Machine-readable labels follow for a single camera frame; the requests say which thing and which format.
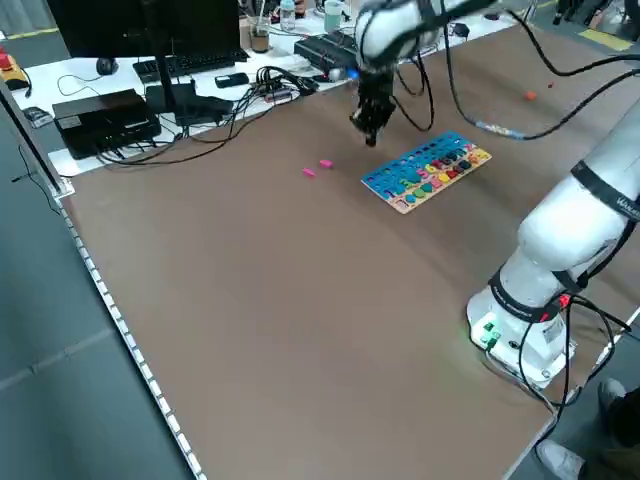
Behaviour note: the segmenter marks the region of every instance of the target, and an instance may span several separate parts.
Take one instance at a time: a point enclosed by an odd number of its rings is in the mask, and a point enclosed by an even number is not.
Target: white desk
[[[510,19],[506,16],[500,18],[497,21],[487,20],[482,15],[474,15],[464,20],[470,29],[468,41],[483,37],[485,35],[498,32],[513,25]],[[323,20],[312,12],[308,12],[307,18],[296,20],[296,29],[294,33],[301,35],[319,35],[324,33]],[[293,48],[296,41],[301,37],[287,36],[282,34],[274,34],[270,36],[270,44],[272,48],[268,53],[256,54],[252,51],[248,51],[250,58],[246,63],[237,63],[234,67],[212,70],[209,72],[203,72],[194,74],[192,77],[196,81],[196,92],[202,96],[216,96],[228,100],[237,100],[246,92],[248,86],[238,86],[232,88],[219,89],[216,87],[214,77],[218,75],[227,75],[236,72],[244,72],[253,81],[255,80],[255,73],[260,67],[265,65],[274,65],[287,70],[292,70],[296,74],[305,75],[305,72],[309,72],[309,75],[317,74],[315,69],[310,67],[309,62],[293,54]],[[459,45],[464,43],[463,39],[450,37],[451,45]],[[440,40],[438,50],[444,48],[443,39]],[[141,57],[140,60],[148,60],[151,57]],[[95,96],[96,93],[107,94],[118,92],[121,90],[127,90],[133,88],[140,95],[144,95],[145,87],[151,84],[142,84],[140,79],[133,70],[132,65],[137,62],[137,58],[119,58],[118,63],[120,68],[111,76],[105,76],[99,80],[85,83],[77,80],[73,77],[65,77],[60,83],[60,87],[63,92],[75,92],[80,90],[85,85],[91,88],[86,88],[79,91],[72,96],[64,96],[58,90],[58,79],[63,75],[75,75],[82,79],[96,78],[97,73],[95,70],[95,59],[91,58],[73,58],[70,60],[64,60],[61,62],[55,62],[45,65],[39,65],[37,67],[31,67],[27,69],[29,76],[33,81],[33,93],[30,98],[25,98],[24,91],[17,91],[14,93],[14,98],[21,109],[27,107],[37,106],[43,110],[53,114],[52,106],[56,103],[67,102],[70,100],[77,100],[80,98],[87,98]],[[182,82],[189,81],[189,77],[181,77]],[[329,88],[341,85],[342,82],[333,84],[321,84],[320,89],[326,90]],[[247,116],[255,115],[262,112],[271,105],[263,101],[255,102],[248,110]],[[171,114],[164,114],[164,117],[173,120]],[[162,129],[160,135],[155,137],[155,140],[169,141],[172,140],[173,135],[168,129],[173,131],[179,131],[179,128],[172,124],[170,121],[161,119],[161,122],[166,128]],[[207,127],[198,128],[194,130],[196,132],[202,132],[210,128],[215,128],[215,124],[211,124]],[[345,119],[345,128],[351,128],[348,120]],[[135,149],[123,149],[125,155],[137,155],[139,150]],[[74,176],[82,172],[100,168],[103,163],[95,157],[86,158],[83,160],[74,160],[67,149],[57,150],[49,153],[53,165],[58,170],[58,173],[65,176]]]

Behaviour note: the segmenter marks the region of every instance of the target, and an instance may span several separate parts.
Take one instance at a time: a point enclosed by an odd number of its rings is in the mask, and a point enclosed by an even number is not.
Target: desk
[[[488,35],[493,32],[497,32],[512,25],[512,22],[508,19],[501,19],[498,21],[490,21],[482,17],[482,15],[475,15],[465,20],[465,23],[470,28],[469,40],[480,38],[484,35]],[[308,12],[307,18],[296,20],[295,33],[300,35],[319,35],[324,33],[323,20],[315,16],[312,12]],[[224,68],[219,70],[212,70],[209,72],[203,72],[193,75],[196,80],[197,94],[202,96],[216,96],[219,98],[225,98],[229,100],[237,100],[246,92],[248,87],[240,86],[227,89],[219,89],[216,87],[214,77],[219,75],[228,75],[236,72],[244,72],[249,75],[252,81],[255,80],[255,73],[260,67],[265,65],[274,65],[281,68],[292,70],[294,73],[307,75],[317,74],[319,72],[309,66],[309,62],[304,58],[293,55],[294,43],[301,37],[284,35],[282,31],[278,31],[276,27],[273,29],[274,34],[271,35],[271,45],[273,48],[267,54],[256,54],[249,51],[250,58],[246,63],[237,63],[235,67]],[[457,45],[462,43],[462,39],[452,39],[452,44]],[[151,57],[142,57],[141,60],[149,60]],[[143,95],[145,85],[143,85],[138,76],[135,74],[132,65],[137,62],[137,58],[120,58],[118,63],[120,64],[119,70],[115,75],[101,78],[95,82],[85,84],[84,82],[75,80],[71,77],[66,77],[61,82],[61,88],[65,93],[74,92],[81,89],[83,86],[88,85],[99,94],[107,94],[118,92],[133,88],[138,94]],[[27,107],[37,106],[53,114],[52,105],[61,102],[67,102],[70,100],[76,100],[80,98],[86,98],[95,96],[96,93],[87,88],[76,95],[67,97],[60,93],[57,86],[57,81],[63,75],[76,75],[82,79],[96,78],[95,59],[87,58],[74,58],[71,60],[65,60],[62,62],[56,62],[46,65],[40,65],[37,67],[28,68],[27,72],[33,80],[33,94],[30,98],[25,98],[24,92],[15,92],[14,98],[21,109]],[[182,82],[189,80],[189,77],[181,77]],[[334,88],[338,84],[322,84],[321,90]],[[254,115],[269,108],[265,102],[259,101],[252,105],[247,115]],[[169,141],[172,139],[170,130],[178,131],[179,128],[175,126],[171,121],[174,120],[173,115],[167,114],[163,117],[169,120],[161,119],[162,124],[165,126],[162,133],[157,136],[156,140]],[[211,124],[204,128],[192,129],[193,132],[206,131],[210,128],[214,128],[215,125]],[[137,154],[135,149],[124,149],[123,153],[126,156],[132,156]],[[93,170],[95,168],[102,167],[102,162],[95,157],[76,161],[69,154],[67,149],[61,149],[49,153],[49,157],[58,173],[66,176],[74,176],[78,173]]]
[[[600,58],[540,40],[566,68]],[[526,131],[624,69],[547,89],[516,28],[454,58],[465,108]],[[364,146],[343,87],[276,109],[199,161],[74,180],[65,200],[79,234],[209,478],[495,480],[546,421],[540,403],[482,366],[464,308],[512,253],[521,219],[638,98],[638,80],[557,134],[518,143],[464,123],[441,53],[427,68],[430,134],[396,114],[378,148]],[[404,74],[416,84],[414,69]],[[428,118],[426,99],[401,100]],[[494,158],[408,215],[360,184],[450,129]],[[167,155],[200,149],[183,142]],[[335,169],[301,174],[322,158]],[[588,291],[625,318],[640,302],[639,240]],[[573,323],[579,379],[603,339],[588,319]]]

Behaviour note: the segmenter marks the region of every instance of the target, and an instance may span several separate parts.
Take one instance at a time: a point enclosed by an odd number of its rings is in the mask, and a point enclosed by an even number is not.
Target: black box
[[[135,90],[58,103],[55,124],[76,160],[160,134],[160,122]]]
[[[358,68],[355,41],[341,32],[299,40],[293,52],[309,60],[311,65],[324,73],[335,68]]]

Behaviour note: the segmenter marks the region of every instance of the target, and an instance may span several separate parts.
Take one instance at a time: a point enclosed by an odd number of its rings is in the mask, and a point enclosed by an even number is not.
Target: white robotic arm
[[[391,96],[398,61],[436,42],[448,22],[492,3],[467,0],[445,6],[444,14],[441,0],[364,5],[355,30],[360,101],[351,121],[368,145],[375,145],[395,109]],[[472,341],[539,388],[565,366],[567,344],[569,355],[575,348],[557,305],[560,294],[603,268],[640,221],[639,129],[640,102],[527,216],[514,254],[468,303]]]
[[[639,128],[640,102],[580,164],[609,185],[608,191],[617,199],[612,197],[605,203],[596,189],[588,189],[571,174],[524,219],[518,230],[519,246],[497,279],[507,300],[544,309],[567,290],[558,272],[565,272],[575,282],[598,268],[623,235],[630,235],[629,226],[634,223],[629,222],[640,219],[636,203],[640,196]],[[522,348],[524,374],[531,383],[545,387],[565,365],[567,332],[562,317],[556,311],[543,323],[533,319],[535,323],[521,345],[530,322],[504,308],[491,283],[467,305],[471,339],[481,348],[492,342],[491,354],[518,375]]]
[[[434,44],[441,28],[450,21],[495,1],[465,0],[444,14],[442,0],[373,0],[363,5],[355,29],[360,101],[351,121],[365,134],[367,145],[375,146],[378,132],[395,110],[391,97],[398,62]]]

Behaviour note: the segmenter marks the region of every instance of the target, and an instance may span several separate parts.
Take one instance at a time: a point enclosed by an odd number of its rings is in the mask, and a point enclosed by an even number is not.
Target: person's leg
[[[624,447],[640,444],[640,388],[627,393],[620,382],[608,379],[598,393],[607,430]]]
[[[579,480],[640,480],[640,445],[604,450],[585,461]]]

